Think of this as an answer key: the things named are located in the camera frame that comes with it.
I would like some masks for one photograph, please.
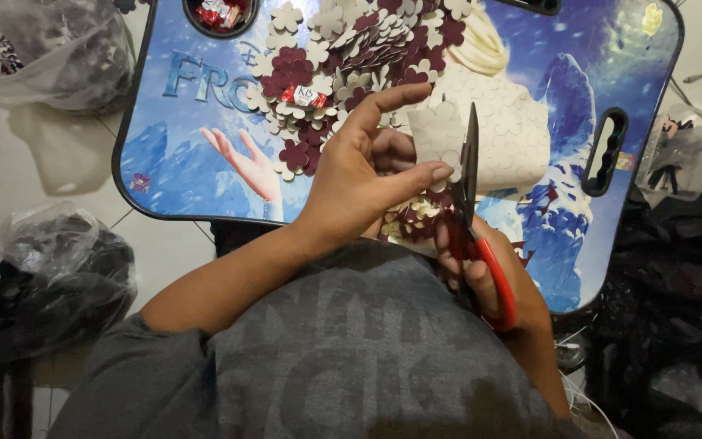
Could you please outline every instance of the scissor blade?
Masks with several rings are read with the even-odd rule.
[[[473,224],[473,212],[476,205],[476,178],[478,176],[478,114],[476,103],[470,104],[470,118],[467,124],[467,135],[462,162],[462,182],[463,192],[466,198],[465,209],[467,215],[465,220],[468,226]]]

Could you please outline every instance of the blonde hair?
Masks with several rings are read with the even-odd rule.
[[[477,74],[494,76],[505,70],[510,50],[503,44],[483,5],[473,4],[473,10],[463,21],[465,40],[462,45],[449,47],[448,53]]]

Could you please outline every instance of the red scissors handle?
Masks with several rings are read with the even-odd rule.
[[[481,259],[487,264],[487,267],[489,267],[489,273],[492,275],[492,280],[494,281],[494,289],[496,289],[498,293],[498,306],[502,314],[502,317],[499,319],[493,319],[487,316],[484,316],[484,319],[492,325],[494,330],[500,332],[512,330],[516,325],[516,300],[513,298],[511,284],[508,283],[508,279],[505,277],[500,263],[497,258],[494,257],[489,242],[481,238],[476,241],[476,248],[478,248],[481,254]]]
[[[463,227],[457,224],[453,217],[446,221],[446,226],[448,227],[450,239],[449,247],[454,259],[460,261],[460,263],[464,260],[475,261],[480,259],[489,267],[489,273],[492,275],[494,282],[494,289],[497,290],[498,306],[502,317],[493,319],[484,316],[483,318],[496,331],[505,332],[512,330],[516,325],[516,300],[513,298],[511,284],[509,284],[508,278],[505,277],[505,273],[497,258],[494,257],[489,242],[485,238],[480,238],[475,241],[475,248],[472,248],[470,245],[467,245],[468,248],[464,248],[463,243],[470,244],[474,241],[471,233],[467,229],[463,230]]]

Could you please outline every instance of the frozen logo text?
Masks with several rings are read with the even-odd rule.
[[[172,62],[167,75],[167,87],[164,89],[163,96],[178,96],[178,81],[182,79],[193,80],[197,77],[195,69],[190,68],[188,64],[194,64],[201,69],[200,85],[197,89],[198,101],[208,101],[208,85],[213,90],[215,98],[219,100],[221,105],[230,109],[238,109],[246,113],[252,110],[248,109],[248,105],[241,101],[237,92],[240,88],[245,91],[248,84],[257,84],[256,79],[251,75],[242,75],[229,82],[229,76],[226,71],[219,67],[202,63],[202,59],[172,49]]]

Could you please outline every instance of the red candy wrapper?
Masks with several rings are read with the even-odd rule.
[[[238,5],[230,5],[224,0],[204,0],[197,8],[203,23],[212,29],[232,29],[240,15]]]
[[[313,106],[317,109],[323,109],[324,103],[327,101],[327,95],[319,93],[316,90],[311,90],[302,85],[288,85],[286,91],[283,92],[281,100],[292,104]]]

